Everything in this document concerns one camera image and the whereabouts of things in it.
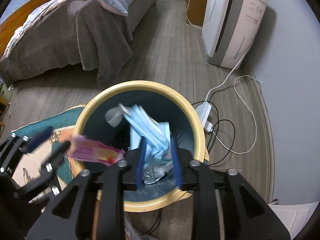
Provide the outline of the clear plastic bag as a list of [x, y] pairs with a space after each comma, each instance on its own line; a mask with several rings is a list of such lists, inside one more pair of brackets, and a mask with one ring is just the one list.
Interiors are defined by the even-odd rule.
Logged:
[[172, 162], [164, 165], [145, 165], [143, 167], [143, 182], [146, 185], [151, 185], [162, 179], [166, 174], [168, 174], [173, 167]]

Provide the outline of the white power strip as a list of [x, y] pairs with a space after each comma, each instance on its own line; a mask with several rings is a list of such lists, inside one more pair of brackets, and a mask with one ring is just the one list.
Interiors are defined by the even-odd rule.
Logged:
[[210, 133], [213, 127], [213, 124], [208, 121], [211, 110], [212, 105], [208, 101], [205, 101], [196, 107], [196, 113], [199, 116], [204, 131], [207, 133]]

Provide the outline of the yellow teal trash bin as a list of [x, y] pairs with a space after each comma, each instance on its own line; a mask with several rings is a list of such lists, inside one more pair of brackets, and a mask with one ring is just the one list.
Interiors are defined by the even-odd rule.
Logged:
[[[104, 145], [127, 151], [130, 146], [130, 124], [121, 120], [113, 128], [105, 120], [108, 110], [122, 104], [142, 106], [158, 123], [168, 122], [178, 148], [188, 150], [191, 158], [202, 163], [209, 160], [204, 130], [193, 106], [174, 89], [152, 81], [128, 81], [114, 85], [93, 98], [77, 119], [74, 135], [85, 135]], [[172, 172], [151, 186], [124, 192], [126, 212], [149, 212], [190, 197], [174, 182]]]

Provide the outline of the wooden headboard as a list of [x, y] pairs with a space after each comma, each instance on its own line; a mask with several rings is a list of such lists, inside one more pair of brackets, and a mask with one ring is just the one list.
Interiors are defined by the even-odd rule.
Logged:
[[7, 44], [9, 43], [11, 37], [13, 36], [15, 30], [22, 26], [26, 21], [29, 14], [31, 14], [37, 7], [43, 5], [50, 0], [30, 0], [25, 5], [17, 9], [11, 16], [9, 16], [1, 24], [1, 35], [0, 35], [0, 53], [4, 53]]

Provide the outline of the bed with grey blanket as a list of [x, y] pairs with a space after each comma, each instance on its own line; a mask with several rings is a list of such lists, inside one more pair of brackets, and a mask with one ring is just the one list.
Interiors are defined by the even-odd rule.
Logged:
[[105, 10], [97, 0], [67, 0], [33, 25], [1, 56], [1, 79], [7, 85], [44, 72], [81, 64], [98, 70], [97, 84], [107, 88], [133, 52], [129, 42], [147, 10], [157, 0], [134, 0], [129, 15]]

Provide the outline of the blue surgical face mask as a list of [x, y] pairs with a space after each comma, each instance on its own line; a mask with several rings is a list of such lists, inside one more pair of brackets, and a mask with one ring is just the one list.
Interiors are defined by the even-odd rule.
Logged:
[[161, 168], [165, 171], [172, 169], [169, 123], [156, 122], [142, 106], [138, 105], [125, 107], [120, 103], [105, 114], [105, 120], [111, 127], [117, 127], [122, 119], [126, 119], [136, 134], [146, 139], [144, 166]]

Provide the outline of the white air purifier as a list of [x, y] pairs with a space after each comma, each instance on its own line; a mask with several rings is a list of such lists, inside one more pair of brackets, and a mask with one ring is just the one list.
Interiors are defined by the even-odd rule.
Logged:
[[259, 30], [268, 0], [207, 0], [202, 40], [209, 64], [238, 69]]

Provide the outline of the pink snack wrapper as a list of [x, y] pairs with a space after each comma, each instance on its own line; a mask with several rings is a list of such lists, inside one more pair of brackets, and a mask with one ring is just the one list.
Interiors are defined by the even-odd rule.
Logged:
[[124, 151], [107, 146], [100, 141], [87, 139], [82, 135], [76, 135], [71, 140], [72, 159], [80, 162], [100, 163], [111, 166], [124, 160]]

